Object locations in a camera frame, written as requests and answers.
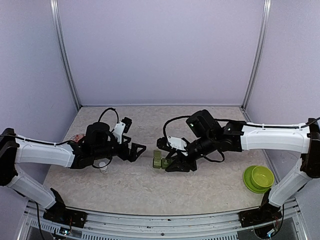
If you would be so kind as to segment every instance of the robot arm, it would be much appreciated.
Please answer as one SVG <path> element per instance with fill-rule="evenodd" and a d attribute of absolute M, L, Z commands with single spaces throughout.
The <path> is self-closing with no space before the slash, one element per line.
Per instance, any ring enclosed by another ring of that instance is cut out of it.
<path fill-rule="evenodd" d="M 131 119 L 125 117 L 113 131 L 108 124 L 95 122 L 86 129 L 86 135 L 79 142 L 43 142 L 16 135 L 7 128 L 0 135 L 0 186 L 7 186 L 40 204 L 46 209 L 47 220 L 83 228 L 86 213 L 67 209 L 61 196 L 53 188 L 48 189 L 26 174 L 20 163 L 58 165 L 70 169 L 83 169 L 95 160 L 112 159 L 134 162 L 146 146 L 132 143 L 124 134 L 131 126 Z"/>
<path fill-rule="evenodd" d="M 221 127 L 218 121 L 228 122 Z M 243 227 L 281 218 L 280 207 L 307 182 L 320 178 L 320 129 L 316 119 L 293 125 L 264 125 L 244 121 L 214 119 L 206 110 L 188 116 L 186 123 L 198 137 L 193 142 L 184 138 L 165 137 L 157 140 L 161 150 L 168 151 L 172 160 L 167 172 L 197 170 L 196 160 L 218 151 L 242 152 L 253 149 L 288 150 L 301 153 L 294 168 L 263 196 L 258 209 L 239 213 Z"/>

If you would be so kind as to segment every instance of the black cable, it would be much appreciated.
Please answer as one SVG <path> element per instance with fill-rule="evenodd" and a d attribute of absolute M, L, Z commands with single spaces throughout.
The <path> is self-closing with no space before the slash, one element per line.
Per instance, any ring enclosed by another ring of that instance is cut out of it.
<path fill-rule="evenodd" d="M 108 166 L 110 163 L 111 163 L 111 161 L 112 161 L 112 158 L 109 160 L 109 162 L 106 164 L 106 165 L 104 165 L 104 166 L 95 166 L 94 164 L 92 164 L 92 167 L 94 168 L 94 169 L 103 169 L 103 168 L 105 168 L 106 166 Z"/>
<path fill-rule="evenodd" d="M 63 141 L 63 142 L 46 142 L 46 141 L 38 141 L 38 140 L 33 140 L 33 139 L 28 139 L 28 138 L 23 138 L 17 135 L 11 135 L 11 134 L 0 134 L 0 137 L 12 137 L 15 139 L 20 139 L 22 141 L 26 141 L 26 142 L 31 142 L 31 143 L 36 143 L 36 144 L 43 144 L 43 145 L 50 145 L 50 146 L 59 146 L 62 144 L 66 144 L 66 143 L 76 143 L 76 141 L 73 140 L 67 140 L 67 141 Z"/>
<path fill-rule="evenodd" d="M 39 205 L 38 205 L 37 202 L 35 202 L 35 205 L 36 205 L 36 215 L 37 215 L 37 217 L 38 217 L 38 225 L 39 225 L 40 235 L 41 235 L 42 240 L 46 240 L 45 237 L 44 237 L 44 233 L 42 232 L 42 229 L 41 229 L 40 214 L 39 214 Z"/>
<path fill-rule="evenodd" d="M 212 160 L 210 158 L 208 158 L 207 156 L 202 156 L 205 160 L 211 162 L 211 163 L 222 163 L 225 160 L 225 155 L 223 153 L 220 153 L 222 155 L 222 160 L 218 161 L 218 160 Z"/>
<path fill-rule="evenodd" d="M 109 108 L 107 108 L 106 110 L 104 110 L 104 111 L 101 113 L 101 115 L 100 115 L 100 117 L 99 117 L 99 120 L 98 120 L 98 123 L 101 121 L 101 118 L 103 117 L 103 115 L 104 115 L 106 112 L 108 112 L 109 110 L 115 112 L 115 114 L 116 114 L 116 123 L 119 123 L 119 115 L 118 115 L 116 109 L 113 108 L 113 107 L 109 107 Z"/>
<path fill-rule="evenodd" d="M 279 226 L 278 230 L 275 232 L 275 234 L 273 234 L 271 236 L 272 238 L 280 232 L 282 224 L 284 223 L 284 217 L 285 217 L 285 204 L 282 205 L 282 220 L 281 220 L 280 226 Z"/>
<path fill-rule="evenodd" d="M 243 121 L 239 121 L 239 120 L 233 120 L 233 119 L 218 119 L 215 118 L 215 120 L 217 120 L 218 122 L 231 122 L 231 123 L 243 123 Z M 305 125 L 302 126 L 277 126 L 277 125 L 255 125 L 255 124 L 250 124 L 247 122 L 244 122 L 243 124 L 245 126 L 248 127 L 255 127 L 255 128 L 265 128 L 265 129 L 303 129 L 306 128 L 312 124 L 314 124 L 315 122 L 319 121 L 320 117 L 318 117 L 317 119 L 313 120 L 312 122 L 306 123 Z"/>
<path fill-rule="evenodd" d="M 171 144 L 170 144 L 170 142 L 169 142 L 169 140 L 168 140 L 167 133 L 166 133 L 166 127 L 167 127 L 167 125 L 168 125 L 169 123 L 175 121 L 175 120 L 178 120 L 178 119 L 187 119 L 187 118 L 190 118 L 190 117 L 191 117 L 190 115 L 177 116 L 177 117 L 174 117 L 174 118 L 172 118 L 172 119 L 170 119 L 170 120 L 168 120 L 168 121 L 165 122 L 165 124 L 163 125 L 163 136 L 165 137 L 166 142 L 168 143 L 168 146 L 169 146 L 169 147 L 171 147 Z"/>

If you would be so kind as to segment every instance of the gray table surface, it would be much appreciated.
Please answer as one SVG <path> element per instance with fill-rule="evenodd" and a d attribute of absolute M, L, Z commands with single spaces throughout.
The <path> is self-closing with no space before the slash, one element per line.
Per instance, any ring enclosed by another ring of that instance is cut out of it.
<path fill-rule="evenodd" d="M 105 108 L 81 108 L 65 139 L 85 133 L 87 126 L 96 122 Z M 259 206 L 262 195 L 246 188 L 243 172 L 251 165 L 266 166 L 261 150 L 226 152 L 223 163 L 199 159 L 195 172 L 169 173 L 152 167 L 153 150 L 157 139 L 163 136 L 164 123 L 202 109 L 207 109 L 215 118 L 244 120 L 238 107 L 119 106 L 116 110 L 120 120 L 124 117 L 132 119 L 126 135 L 132 142 L 146 145 L 147 151 L 133 163 L 114 157 L 107 174 L 93 167 L 51 166 L 44 184 L 57 190 L 67 206 L 108 213 L 193 215 Z M 116 117 L 110 111 L 102 120 L 112 128 Z M 185 119 L 170 123 L 167 134 L 185 137 L 190 142 L 196 139 Z M 221 159 L 217 152 L 209 157 Z"/>

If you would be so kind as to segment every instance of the lavender wall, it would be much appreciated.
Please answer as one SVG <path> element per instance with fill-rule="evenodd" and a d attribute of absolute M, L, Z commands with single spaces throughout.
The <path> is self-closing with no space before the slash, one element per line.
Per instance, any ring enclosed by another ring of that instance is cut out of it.
<path fill-rule="evenodd" d="M 320 2 L 272 1 L 257 81 L 248 106 L 253 121 L 271 124 L 306 122 L 320 116 Z M 298 154 L 268 151 L 283 178 Z M 297 195 L 311 239 L 320 236 L 320 181 Z"/>
<path fill-rule="evenodd" d="M 263 0 L 64 0 L 83 105 L 241 105 Z"/>
<path fill-rule="evenodd" d="M 76 115 L 58 49 L 50 1 L 0 0 L 0 131 L 61 141 Z M 48 166 L 25 165 L 43 181 Z M 13 239 L 26 199 L 0 187 L 1 239 Z"/>

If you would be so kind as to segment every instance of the green cube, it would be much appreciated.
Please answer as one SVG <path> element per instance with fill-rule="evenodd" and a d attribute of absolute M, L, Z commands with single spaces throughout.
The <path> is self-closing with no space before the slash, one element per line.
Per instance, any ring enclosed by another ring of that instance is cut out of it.
<path fill-rule="evenodd" d="M 154 169 L 160 169 L 161 168 L 161 158 L 154 157 L 152 161 L 152 166 Z"/>
<path fill-rule="evenodd" d="M 171 159 L 168 159 L 168 158 L 162 158 L 162 164 L 161 164 L 161 168 L 162 169 L 166 169 L 171 163 Z"/>
<path fill-rule="evenodd" d="M 162 158 L 162 152 L 160 150 L 153 150 L 153 157 L 156 159 Z"/>

